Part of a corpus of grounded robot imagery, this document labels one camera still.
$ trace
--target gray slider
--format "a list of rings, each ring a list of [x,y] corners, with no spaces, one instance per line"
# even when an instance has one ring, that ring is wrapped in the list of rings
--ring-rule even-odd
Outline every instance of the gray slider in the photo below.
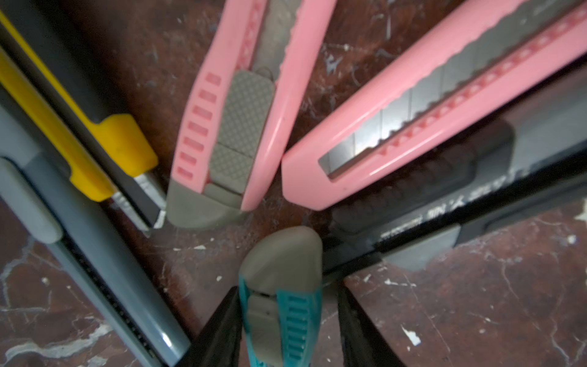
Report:
[[[37,241],[57,242],[63,237],[61,226],[21,173],[10,161],[0,158],[0,197]]]

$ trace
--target yellow plastic handle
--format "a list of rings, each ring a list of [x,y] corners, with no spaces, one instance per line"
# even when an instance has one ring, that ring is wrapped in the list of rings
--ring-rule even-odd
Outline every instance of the yellow plastic handle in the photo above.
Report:
[[[156,167],[157,155],[134,121],[133,116],[128,113],[117,114],[111,115],[99,123],[92,122],[2,11],[0,11],[0,23],[100,143],[104,151],[126,174],[137,177]]]
[[[71,168],[69,180],[85,196],[102,201],[117,190],[26,76],[0,48],[0,83],[45,134]]]

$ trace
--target pink plastic handle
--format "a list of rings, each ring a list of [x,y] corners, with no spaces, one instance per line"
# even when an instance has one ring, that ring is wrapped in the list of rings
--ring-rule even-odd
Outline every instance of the pink plastic handle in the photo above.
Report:
[[[242,210],[259,205],[279,168],[335,5],[336,0],[304,0],[298,8]]]
[[[208,183],[208,164],[232,76],[251,63],[266,3],[267,0],[226,1],[185,106],[171,177],[198,193]]]
[[[208,164],[232,76],[236,69],[249,68],[266,3],[227,0],[188,99],[171,176],[198,193],[209,182]],[[303,0],[297,10],[241,210],[259,205],[277,172],[335,5],[336,0]]]
[[[320,157],[522,2],[469,0],[456,9],[285,154],[285,198],[323,210],[438,146],[587,52],[587,5],[582,4],[339,177],[331,180],[325,174]]]

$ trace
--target white paint stain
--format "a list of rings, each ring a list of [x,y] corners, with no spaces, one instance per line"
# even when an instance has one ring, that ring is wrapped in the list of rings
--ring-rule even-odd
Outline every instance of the white paint stain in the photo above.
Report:
[[[583,199],[583,213],[575,217],[576,220],[580,220],[587,224],[587,198]]]
[[[392,38],[392,17],[387,16],[387,27],[385,29],[385,40],[389,41]]]
[[[29,236],[26,239],[26,246],[22,248],[22,256],[18,259],[12,260],[8,264],[4,265],[4,269],[0,273],[0,284],[2,284],[2,292],[4,294],[4,302],[6,302],[6,306],[10,308],[10,297],[8,297],[8,277],[14,268],[19,265],[26,264],[27,258],[29,257],[29,252],[35,246],[35,239],[32,236]]]
[[[401,287],[407,287],[409,285],[410,287],[417,287],[417,285],[414,283],[409,283],[409,284],[408,283],[397,283],[397,282],[392,282],[391,280],[389,280],[389,278],[385,279],[385,281],[383,281],[383,282],[387,285],[399,285]]]
[[[385,51],[382,48],[378,49],[377,52],[375,52],[375,56],[384,57],[386,59],[394,59],[395,58],[395,56],[393,56],[391,53]]]
[[[41,348],[34,342],[15,345],[4,353],[6,356],[5,364],[8,364],[12,358],[25,353],[36,353],[43,357],[53,359],[69,357],[91,347],[98,341],[98,339],[111,331],[112,327],[110,325],[101,324],[96,330],[87,336],[87,339],[80,338],[63,344],[52,344],[46,348]]]
[[[414,346],[420,345],[420,343],[422,343],[422,341],[420,340],[420,338],[418,337],[418,335],[416,335],[416,333],[415,333],[415,332],[413,332],[413,331],[409,331],[409,330],[406,330],[406,329],[403,327],[403,325],[402,325],[402,330],[403,330],[404,334],[406,334],[406,336],[408,337],[408,339],[410,340],[410,342],[411,342],[411,343],[412,343]]]
[[[159,55],[157,54],[157,49],[155,48],[155,44],[153,46],[153,58],[155,59],[155,63],[159,63]]]
[[[324,64],[326,65],[326,75],[330,75],[336,71],[338,64],[342,61],[342,56],[335,60],[334,56],[328,54],[327,57],[324,58]]]

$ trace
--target pink utility knife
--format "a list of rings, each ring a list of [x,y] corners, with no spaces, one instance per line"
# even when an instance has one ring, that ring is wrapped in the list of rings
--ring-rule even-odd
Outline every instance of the pink utility knife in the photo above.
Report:
[[[323,210],[585,52],[585,1],[468,0],[284,155],[284,196]]]
[[[218,227],[277,171],[336,0],[227,0],[185,107],[167,218]]]

